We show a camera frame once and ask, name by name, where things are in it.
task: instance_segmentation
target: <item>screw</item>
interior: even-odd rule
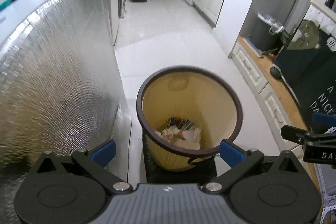
[[[205,186],[205,188],[207,188],[211,192],[217,192],[222,189],[223,186],[217,182],[210,182]]]
[[[113,188],[116,189],[117,191],[126,191],[127,189],[129,189],[130,185],[127,182],[117,182],[115,184],[113,184]]]

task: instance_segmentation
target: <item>white drawer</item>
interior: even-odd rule
[[[308,164],[306,162],[303,161],[303,149],[302,149],[302,146],[299,145],[299,146],[295,147],[292,150],[292,152],[297,157],[297,159],[299,160],[299,162],[302,164],[303,168],[307,171],[308,175],[311,177],[309,166],[308,166]]]
[[[267,79],[238,42],[233,50],[233,54],[234,56],[232,59],[241,71],[241,74],[251,88],[255,88],[256,93],[259,94],[268,83]]]
[[[292,150],[298,146],[298,144],[287,141],[281,137],[281,128],[286,124],[291,126],[292,123],[270,84],[267,84],[260,93],[260,101],[262,102],[261,108],[280,151]]]

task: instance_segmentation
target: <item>countertop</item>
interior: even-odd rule
[[[301,117],[300,111],[288,89],[285,87],[282,81],[274,79],[269,73],[269,69],[273,66],[272,61],[267,57],[258,58],[255,52],[250,48],[249,45],[246,44],[242,37],[238,37],[238,43],[242,45],[242,47],[247,51],[249,56],[257,64],[257,66],[260,68],[260,70],[268,80],[269,84],[272,86],[272,89],[279,98],[283,108],[285,109],[289,119],[292,122],[292,126],[307,130],[307,127]],[[319,189],[319,183],[317,181],[314,165],[308,164],[308,166],[310,169],[311,178],[316,187]]]

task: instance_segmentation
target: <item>floor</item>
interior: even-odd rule
[[[148,0],[127,3],[120,20],[115,55],[132,117],[129,182],[146,182],[142,154],[142,129],[135,101],[144,80],[155,71],[173,65],[192,65],[209,70],[227,81],[241,100],[244,120],[234,141],[243,149],[256,148],[265,155],[279,150],[251,90],[231,59],[212,35],[212,28],[183,0]],[[217,172],[228,170],[216,157]]]

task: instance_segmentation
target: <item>brown rim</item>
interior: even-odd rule
[[[137,113],[139,122],[140,122],[142,128],[146,131],[146,135],[148,135],[151,138],[151,140],[153,142],[155,142],[157,145],[159,145],[160,147],[162,147],[163,149],[165,149],[169,152],[172,152],[174,154],[184,156],[184,157],[197,157],[197,158],[202,158],[202,157],[215,155],[219,151],[219,145],[215,146],[215,147],[212,147],[212,148],[202,149],[202,150],[192,150],[192,149],[181,148],[181,147],[175,146],[175,145],[165,141],[164,139],[160,138],[155,133],[155,131],[151,128],[151,126],[148,124],[148,122],[146,121],[146,119],[143,115],[142,100],[143,100],[144,93],[147,90],[147,88],[149,87],[149,85],[151,83],[153,83],[156,79],[158,79],[158,78],[160,78],[164,75],[167,75],[167,74],[172,73],[172,72],[183,72],[183,71],[196,72],[196,73],[200,73],[202,75],[205,75],[205,76],[215,80],[223,88],[226,89],[226,91],[231,96],[231,98],[232,98],[232,100],[233,100],[233,102],[236,106],[236,110],[237,110],[236,126],[235,126],[235,129],[233,130],[233,132],[230,135],[228,140],[233,142],[236,139],[236,137],[238,136],[238,133],[239,133],[241,127],[242,127],[242,123],[243,123],[243,109],[242,109],[242,105],[239,101],[239,98],[238,98],[237,94],[234,92],[234,90],[231,88],[231,86],[228,83],[226,83],[223,79],[221,79],[217,75],[214,75],[213,73],[211,73],[207,70],[203,70],[203,69],[197,68],[197,67],[173,66],[173,67],[164,68],[162,70],[158,70],[157,72],[155,72],[151,76],[149,76],[145,80],[145,82],[143,82],[142,86],[140,87],[137,98],[136,98],[136,113]]]

